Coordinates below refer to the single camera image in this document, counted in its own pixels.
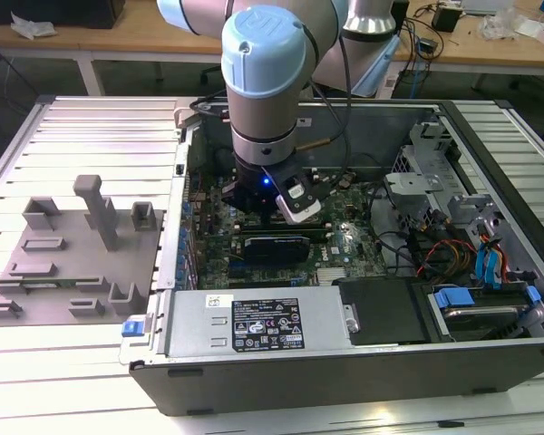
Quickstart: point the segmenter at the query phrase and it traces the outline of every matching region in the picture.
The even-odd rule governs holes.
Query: floor
[[[223,87],[219,73],[208,85],[199,84],[199,73],[210,65],[164,63],[165,79],[155,81],[151,63],[97,62],[108,95],[200,95]],[[85,95],[73,61],[15,59],[14,67],[41,94]],[[0,156],[32,108],[35,96],[5,62],[0,62]],[[511,83],[519,79],[517,89]],[[400,83],[395,98],[408,98],[412,77]],[[539,134],[544,131],[544,77],[490,75],[481,90],[471,89],[472,74],[433,72],[418,95],[424,99],[507,100]]]

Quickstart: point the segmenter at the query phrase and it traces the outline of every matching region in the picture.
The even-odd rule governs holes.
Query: blue clip
[[[144,324],[144,321],[128,320],[123,323],[121,335],[123,337],[142,337],[145,335],[145,332],[143,332]]]
[[[542,300],[542,296],[539,293],[538,288],[536,288],[534,285],[529,285],[526,288],[526,292],[528,293],[530,301],[532,301],[534,305]]]
[[[486,258],[485,244],[482,243],[478,249],[478,256],[475,260],[475,275],[478,279],[483,278],[483,261]]]
[[[488,265],[486,266],[486,274],[484,281],[486,284],[491,285],[493,288],[500,288],[500,285],[496,283],[496,265],[498,264],[498,253],[491,251],[488,257]]]
[[[471,306],[475,305],[467,287],[446,287],[442,288],[435,295],[437,305],[443,309],[448,306]]]

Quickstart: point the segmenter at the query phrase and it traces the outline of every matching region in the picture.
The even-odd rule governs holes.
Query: gray part holder
[[[0,319],[17,319],[22,308],[14,301],[4,299],[0,301]]]
[[[71,299],[69,301],[69,312],[76,317],[102,316],[105,314],[105,307],[99,299],[94,297],[84,299]]]
[[[135,202],[131,208],[131,220],[135,231],[155,231],[157,219],[150,202]]]
[[[143,298],[135,283],[131,283],[127,294],[124,294],[116,283],[113,283],[108,300],[112,309],[115,310],[115,313],[118,315],[137,313],[144,305]]]
[[[46,229],[33,230],[27,226],[0,276],[4,280],[0,282],[0,326],[119,324],[131,314],[144,313],[164,214],[161,210],[153,213],[157,229],[136,231],[131,210],[116,211],[116,229],[113,228],[117,235],[116,250],[112,252],[105,249],[100,232],[89,228],[84,211],[51,215],[48,217],[51,227]],[[65,248],[54,251],[22,248],[28,240],[54,238],[63,239]],[[53,274],[11,276],[12,264],[31,269],[32,265],[52,264]],[[83,300],[85,296],[98,300],[102,309],[97,304],[91,308],[71,306],[72,300]]]
[[[54,229],[50,217],[59,216],[60,210],[52,198],[31,198],[22,214],[28,226],[34,230]]]
[[[101,177],[98,175],[79,175],[73,185],[77,197],[84,199],[90,214],[90,227],[96,227],[108,251],[117,249],[115,231],[116,212],[110,199],[101,196]]]

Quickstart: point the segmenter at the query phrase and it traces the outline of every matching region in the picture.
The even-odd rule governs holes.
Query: motherboard
[[[222,202],[221,189],[229,179],[193,176],[189,202],[198,289],[331,285],[338,278],[385,275],[386,265],[368,223],[370,184],[355,183],[353,178],[325,200],[320,213],[289,226],[279,212],[262,225],[258,215],[246,215]],[[278,255],[269,252],[272,242],[286,243]],[[269,257],[253,264],[245,256],[257,243],[264,244]],[[300,258],[282,261],[292,255]]]

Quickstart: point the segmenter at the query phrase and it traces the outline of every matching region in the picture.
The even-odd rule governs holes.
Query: power supply label
[[[232,302],[232,347],[236,352],[304,349],[298,299]]]

